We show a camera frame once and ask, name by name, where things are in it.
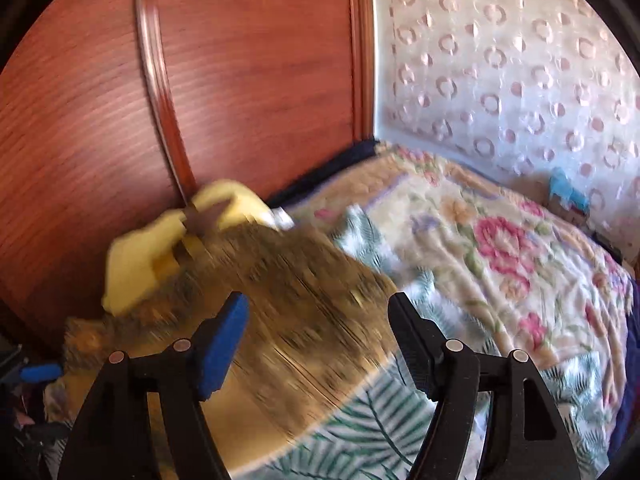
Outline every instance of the floral bedspread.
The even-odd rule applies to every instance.
[[[332,231],[353,204],[364,209],[366,220],[352,218],[352,234],[336,243],[348,253],[350,244],[359,243],[353,255],[391,276],[417,307],[426,304],[429,311],[422,314],[445,335],[459,336],[476,351],[507,355],[526,349],[559,405],[583,478],[595,478],[607,463],[626,381],[626,316],[632,307],[626,271],[538,204],[423,152],[390,147],[290,213]],[[347,213],[353,217],[353,211]],[[370,223],[383,249],[373,244],[372,250],[371,235],[358,238],[358,222]],[[422,277],[407,281],[415,269]],[[406,384],[402,370],[401,359],[394,360],[332,420],[254,475],[405,478],[433,406]],[[395,406],[389,392],[408,396],[407,406],[420,401],[410,428],[401,412],[388,411]],[[486,413],[480,400],[478,405],[481,428]],[[385,412],[376,413],[376,406]],[[366,428],[371,434],[363,434]],[[475,477],[482,433],[470,441],[460,478]],[[370,453],[363,456],[363,449]]]

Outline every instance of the bed sheet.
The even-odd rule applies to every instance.
[[[558,402],[583,478],[604,469],[626,382],[633,292],[602,248],[517,193],[393,146],[290,214],[332,232],[343,250],[392,277],[447,336],[477,351],[527,349]],[[314,434],[254,474],[404,478],[433,406],[402,369],[394,359]],[[416,416],[391,409],[392,398],[415,404]],[[460,478],[475,475],[486,423],[480,400]]]

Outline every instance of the brown cloth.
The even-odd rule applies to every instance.
[[[311,228],[246,223],[211,234],[205,246],[127,316],[70,320],[63,381],[76,413],[110,352],[161,351],[239,290],[250,320],[222,390],[202,405],[226,467],[237,470],[319,424],[386,362],[396,347],[386,320],[395,288]],[[170,470],[157,399],[150,417]]]

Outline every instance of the round metal pin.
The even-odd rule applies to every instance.
[[[529,354],[527,354],[524,350],[514,350],[513,358],[518,362],[526,363],[529,360]]]
[[[445,343],[445,346],[447,347],[447,349],[451,350],[452,352],[460,352],[465,347],[457,339],[447,340],[447,342]]]
[[[191,348],[191,341],[188,339],[178,339],[174,343],[174,350],[176,352],[186,352],[189,348]]]
[[[112,352],[111,355],[109,356],[109,362],[112,365],[116,365],[119,362],[122,362],[123,359],[124,359],[124,352],[121,352],[120,350],[116,350],[115,352]]]

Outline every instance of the blue gripper pad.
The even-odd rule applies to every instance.
[[[216,317],[204,320],[191,340],[198,364],[198,398],[209,399],[222,387],[249,319],[249,302],[232,292]]]

